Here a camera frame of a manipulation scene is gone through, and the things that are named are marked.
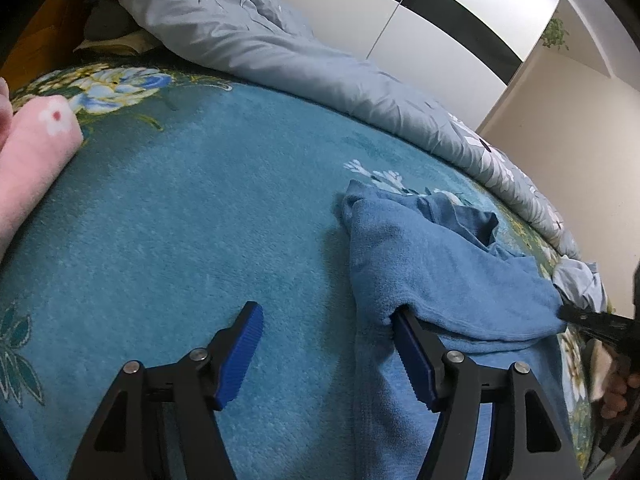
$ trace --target pink plush object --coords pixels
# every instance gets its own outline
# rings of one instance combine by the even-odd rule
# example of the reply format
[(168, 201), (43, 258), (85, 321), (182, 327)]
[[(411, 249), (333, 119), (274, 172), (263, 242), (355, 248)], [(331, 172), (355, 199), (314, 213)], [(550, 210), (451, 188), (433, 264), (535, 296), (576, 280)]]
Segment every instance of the pink plush object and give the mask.
[(0, 259), (81, 144), (80, 125), (64, 97), (33, 98), (14, 115), (0, 78)]

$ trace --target green plant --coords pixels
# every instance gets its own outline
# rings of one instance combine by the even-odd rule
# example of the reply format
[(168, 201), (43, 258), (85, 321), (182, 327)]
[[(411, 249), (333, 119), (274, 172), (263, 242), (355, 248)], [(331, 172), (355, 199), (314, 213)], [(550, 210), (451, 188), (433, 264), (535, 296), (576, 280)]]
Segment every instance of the green plant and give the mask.
[(546, 24), (546, 29), (542, 33), (542, 46), (551, 48), (552, 46), (558, 47), (558, 50), (564, 45), (565, 49), (569, 50), (564, 42), (564, 37), (569, 33), (564, 29), (564, 23), (560, 18), (551, 18), (549, 23)]

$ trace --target metal screw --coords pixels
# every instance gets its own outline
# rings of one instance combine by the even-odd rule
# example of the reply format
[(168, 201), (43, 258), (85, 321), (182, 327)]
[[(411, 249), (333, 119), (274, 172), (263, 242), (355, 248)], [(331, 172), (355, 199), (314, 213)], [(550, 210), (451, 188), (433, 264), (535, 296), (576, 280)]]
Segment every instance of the metal screw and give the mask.
[(457, 350), (451, 350), (447, 352), (447, 359), (452, 363), (461, 363), (465, 360), (465, 355)]
[(192, 361), (204, 361), (209, 353), (206, 348), (194, 348), (189, 352), (189, 359)]
[(531, 371), (531, 367), (528, 364), (523, 363), (522, 361), (517, 361), (516, 363), (514, 363), (513, 368), (515, 368), (517, 373), (523, 375), (528, 374)]
[(138, 370), (140, 370), (140, 363), (138, 361), (129, 361), (124, 363), (124, 366), (122, 367), (122, 371), (126, 374), (134, 374)]

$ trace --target bed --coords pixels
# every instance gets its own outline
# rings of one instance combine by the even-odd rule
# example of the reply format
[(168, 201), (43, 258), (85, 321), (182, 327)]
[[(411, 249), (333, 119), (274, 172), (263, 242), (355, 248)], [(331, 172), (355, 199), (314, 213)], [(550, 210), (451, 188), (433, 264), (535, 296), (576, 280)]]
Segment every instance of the bed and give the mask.
[[(0, 273), (0, 418), (38, 478), (65, 477), (124, 362), (174, 362), (247, 300), (265, 306), (265, 335), (218, 418), (238, 478), (354, 478), (354, 303), (337, 212), (350, 179), (494, 211), (501, 243), (546, 278), (559, 258), (466, 174), (320, 105), (167, 52), (52, 68), (14, 91), (14, 109), (62, 94), (84, 143)], [(117, 85), (129, 91), (95, 92)], [(558, 341), (584, 467), (582, 342), (571, 328)]]

